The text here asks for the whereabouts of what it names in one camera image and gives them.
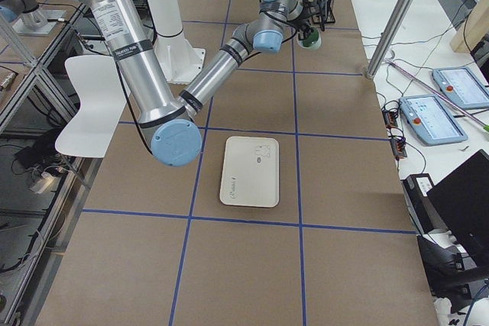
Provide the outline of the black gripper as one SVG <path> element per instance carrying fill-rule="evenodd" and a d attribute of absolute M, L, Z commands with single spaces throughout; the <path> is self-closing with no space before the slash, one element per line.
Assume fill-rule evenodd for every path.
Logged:
<path fill-rule="evenodd" d="M 303 40 L 307 40 L 309 35 L 316 31 L 308 18 L 297 18 L 296 29 L 299 34 L 303 35 Z"/>

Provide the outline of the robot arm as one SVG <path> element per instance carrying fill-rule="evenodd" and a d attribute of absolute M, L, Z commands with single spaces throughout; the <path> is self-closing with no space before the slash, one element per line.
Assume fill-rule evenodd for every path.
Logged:
<path fill-rule="evenodd" d="M 245 60 L 279 52 L 288 27 L 306 39 L 328 13 L 325 0 L 260 0 L 257 19 L 240 25 L 205 63 L 184 36 L 177 0 L 147 0 L 155 39 L 132 0 L 78 1 L 90 8 L 137 102 L 149 151 L 168 166 L 184 166 L 199 155 L 202 138 L 193 119 Z"/>

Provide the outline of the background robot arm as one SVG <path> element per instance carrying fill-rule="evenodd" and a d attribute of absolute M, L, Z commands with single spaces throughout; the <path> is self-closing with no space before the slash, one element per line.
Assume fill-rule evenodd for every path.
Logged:
<path fill-rule="evenodd" d="M 63 12 L 42 9 L 37 0 L 1 0 L 1 16 L 20 35 L 48 35 L 54 27 L 48 18 L 58 14 Z"/>

